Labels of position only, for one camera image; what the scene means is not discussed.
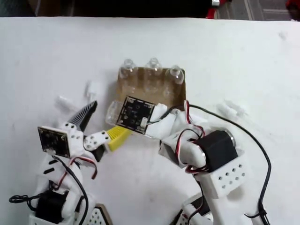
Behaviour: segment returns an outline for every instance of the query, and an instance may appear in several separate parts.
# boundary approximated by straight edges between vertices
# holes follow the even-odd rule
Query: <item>tabletop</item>
[[[206,19],[0,18],[0,148],[2,224],[28,220],[26,204],[44,157],[37,126],[66,118],[55,99],[84,105],[86,83],[100,81],[87,133],[108,129],[104,118],[114,100],[117,71],[125,58],[143,66],[157,57],[164,67],[186,71],[190,103],[216,111],[225,98],[243,105],[237,120],[263,144],[272,161],[264,205],[273,225],[298,224],[300,23]],[[213,123],[216,118],[199,114]],[[266,162],[257,146],[229,126],[248,153],[262,186]],[[88,191],[104,203],[116,225],[166,225],[181,204],[199,192],[189,174],[158,155],[158,142],[131,136],[98,164]],[[90,171],[84,174],[88,178]]]

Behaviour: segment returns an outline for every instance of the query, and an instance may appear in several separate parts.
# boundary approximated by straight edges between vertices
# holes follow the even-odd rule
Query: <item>brown cardboard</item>
[[[164,78],[167,69],[168,68],[163,68],[162,75],[160,76],[161,79]],[[155,94],[146,94],[144,92],[144,88],[143,88],[143,74],[144,74],[144,68],[139,67],[138,68],[138,87],[134,91],[134,93],[130,93],[128,95],[138,98],[138,99],[141,99],[141,100],[144,100],[144,101],[155,103],[155,104],[162,103],[168,107],[172,107],[175,105],[183,105],[183,101],[186,99],[186,81],[185,81],[185,71],[184,70],[183,70],[184,81],[182,84],[180,94],[177,98],[175,98],[173,100],[167,99],[163,96],[163,94],[162,94],[163,88]],[[122,91],[122,80],[120,79],[120,76],[118,76],[117,100],[120,102],[124,102],[126,95],[127,95],[127,93]]]

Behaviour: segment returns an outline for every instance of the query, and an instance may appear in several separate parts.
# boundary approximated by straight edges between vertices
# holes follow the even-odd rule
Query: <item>wire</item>
[[[70,167],[70,166],[75,162],[76,159],[81,159],[82,161],[85,161],[85,162],[88,162],[88,163],[91,163],[91,164],[94,165],[95,171],[94,171],[94,173],[93,173],[92,180],[95,179],[95,177],[97,176],[98,170],[97,170],[97,165],[96,165],[96,163],[94,162],[94,160],[92,160],[92,159],[90,159],[90,158],[82,157],[82,156],[74,157],[74,158],[72,158],[72,159],[70,160],[70,163],[69,163],[69,166],[68,166],[68,167]],[[62,175],[62,177],[60,178],[60,180],[59,180],[59,182],[58,182],[58,184],[57,184],[56,190],[58,190],[58,189],[60,188],[60,186],[61,186],[61,184],[62,184],[64,178],[66,177],[66,175],[67,175],[67,171],[65,171],[64,174]]]
[[[83,185],[81,184],[81,182],[79,181],[79,179],[76,177],[76,175],[74,174],[74,172],[58,157],[56,156],[52,156],[52,158],[56,159],[57,161],[59,161],[63,167],[66,169],[66,171],[73,177],[73,179],[76,181],[76,183],[78,184],[79,188],[81,189],[82,193],[83,193],[83,197],[85,199],[85,209],[84,209],[84,212],[83,212],[83,216],[79,222],[78,225],[83,225],[84,223],[84,220],[88,214],[88,209],[89,209],[89,199],[88,199],[88,196],[83,188]]]
[[[271,161],[270,161],[270,158],[266,152],[266,150],[263,148],[263,146],[260,144],[260,142],[248,131],[246,130],[244,127],[242,127],[241,125],[231,121],[231,120],[228,120],[222,116],[219,116],[211,111],[208,111],[202,107],[199,107],[199,106],[196,106],[196,105],[189,105],[190,107],[193,107],[193,108],[196,108],[196,109],[200,109],[202,110],[203,112],[205,113],[208,113],[210,115],[213,115],[215,117],[218,117],[219,119],[221,120],[224,120],[228,123],[231,123],[233,125],[235,125],[236,127],[238,127],[239,129],[241,129],[242,131],[244,131],[246,134],[248,134],[254,141],[255,143],[258,145],[258,147],[261,149],[264,157],[266,158],[266,161],[267,161],[267,164],[268,164],[268,170],[267,170],[267,174],[266,174],[266,178],[265,178],[265,181],[263,183],[263,187],[262,187],[262,191],[261,191],[261,194],[259,196],[259,200],[258,200],[258,213],[254,216],[248,216],[248,215],[245,215],[247,216],[248,218],[255,218],[255,217],[260,217],[263,224],[264,225],[270,225],[269,223],[269,220],[266,216],[267,212],[265,211],[264,207],[263,207],[263,198],[264,198],[264,195],[266,193],[266,189],[267,189],[267,186],[268,186],[268,183],[269,183],[269,179],[270,179],[270,175],[271,175],[271,169],[272,169],[272,165],[271,165]]]
[[[158,120],[156,120],[156,121],[148,121],[147,125],[151,125],[151,124],[160,122],[162,119],[164,119],[165,117],[167,117],[167,115],[169,115],[169,113],[173,109],[176,109],[178,107],[182,107],[182,105],[175,105],[175,106],[170,107]]]
[[[176,155],[176,157],[177,157],[178,162],[179,162],[180,165],[185,165],[184,163],[182,163],[182,161],[181,161],[181,159],[180,159],[180,144],[181,144],[181,138],[182,138],[183,133],[186,132],[186,131],[188,131],[188,130],[189,130],[189,131],[192,131],[193,133],[195,133],[195,134],[198,136],[198,138],[200,138],[201,135],[202,135],[202,133],[201,133],[201,135],[198,135],[197,132],[195,132],[194,130],[189,129],[189,128],[186,128],[186,129],[184,129],[183,131],[181,131],[181,133],[179,134],[179,137],[178,137],[178,139],[177,139],[176,148],[175,148],[175,155]]]
[[[191,116],[190,116],[190,114],[189,114],[189,108],[190,108],[190,106],[189,106],[189,102],[188,102],[187,100],[184,100],[184,101],[183,101],[183,106],[184,106],[184,112],[185,112],[186,122],[187,122],[188,124],[192,124],[192,125],[198,127],[199,129],[201,129],[202,132],[203,132],[203,136],[205,136],[205,131],[204,131],[203,127],[201,127],[201,126],[199,126],[199,125],[195,125],[195,124],[192,122],[193,120],[192,120],[192,118],[191,118]]]
[[[41,195],[42,195],[42,193],[40,193],[38,195],[35,195],[35,196],[32,196],[32,197],[28,197],[28,195],[14,195],[14,196],[10,197],[8,201],[10,203],[24,203],[24,202],[26,202],[31,211],[36,211],[37,209],[34,208],[31,205],[31,201],[33,199],[40,198]]]
[[[198,212],[200,212],[200,210],[201,210],[201,208],[203,207],[203,205],[204,205],[204,194],[203,194],[203,189],[202,189],[202,186],[201,186],[201,184],[200,184],[200,182],[198,182],[197,181],[197,183],[198,183],[198,185],[200,186],[200,189],[201,189],[201,193],[202,193],[202,202],[201,202],[201,205],[188,217],[188,219],[187,219],[187,225],[189,225],[189,222],[190,222],[190,220],[192,219],[192,217],[194,216],[194,215],[196,215]]]

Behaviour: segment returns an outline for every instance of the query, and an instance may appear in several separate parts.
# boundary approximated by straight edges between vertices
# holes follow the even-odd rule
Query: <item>clear plastic container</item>
[[[121,112],[123,104],[119,101],[113,101],[108,107],[105,122],[109,125],[115,126]]]
[[[151,58],[144,69],[144,90],[147,93],[155,93],[162,87],[161,77],[163,68],[157,58]]]
[[[164,97],[168,99],[177,98],[181,92],[183,81],[184,74],[179,66],[174,65],[168,69],[164,79]]]
[[[119,71],[123,92],[134,93],[138,85],[137,71],[138,67],[136,67],[134,62],[131,59],[125,59]]]

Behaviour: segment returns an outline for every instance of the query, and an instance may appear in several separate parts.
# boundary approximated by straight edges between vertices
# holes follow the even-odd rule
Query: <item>black circuit board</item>
[[[145,121],[150,120],[154,107],[153,103],[127,96],[116,125],[144,135],[147,130]]]
[[[44,127],[38,127],[37,129],[43,151],[53,150],[58,156],[70,157],[68,136],[66,133]]]

